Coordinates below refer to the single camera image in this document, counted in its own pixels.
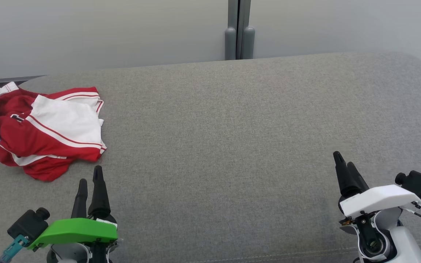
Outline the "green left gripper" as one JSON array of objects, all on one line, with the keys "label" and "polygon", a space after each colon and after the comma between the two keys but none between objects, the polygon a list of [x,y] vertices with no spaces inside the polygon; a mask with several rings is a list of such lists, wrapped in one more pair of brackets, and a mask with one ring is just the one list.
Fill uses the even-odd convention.
[{"label": "green left gripper", "polygon": [[92,177],[94,191],[89,209],[86,208],[88,183],[80,179],[71,218],[55,220],[28,245],[28,250],[50,244],[112,243],[118,239],[117,225],[112,219],[110,200],[101,166],[95,166]]}]

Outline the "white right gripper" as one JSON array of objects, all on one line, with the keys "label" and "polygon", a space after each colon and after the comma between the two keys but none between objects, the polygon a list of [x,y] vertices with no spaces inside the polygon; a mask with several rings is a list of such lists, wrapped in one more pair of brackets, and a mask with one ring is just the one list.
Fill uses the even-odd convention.
[{"label": "white right gripper", "polygon": [[357,218],[363,214],[400,207],[412,202],[421,206],[421,199],[417,195],[397,185],[369,189],[354,163],[346,163],[339,151],[333,152],[333,157],[341,196],[347,198],[340,202],[345,217]]}]

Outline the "red white basketball jersey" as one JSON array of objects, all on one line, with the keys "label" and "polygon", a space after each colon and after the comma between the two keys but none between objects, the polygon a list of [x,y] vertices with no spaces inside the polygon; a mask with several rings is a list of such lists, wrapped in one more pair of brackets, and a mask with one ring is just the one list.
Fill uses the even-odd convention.
[{"label": "red white basketball jersey", "polygon": [[11,157],[107,149],[99,117],[104,101],[96,87],[41,94],[13,82],[0,88],[0,162]]}]

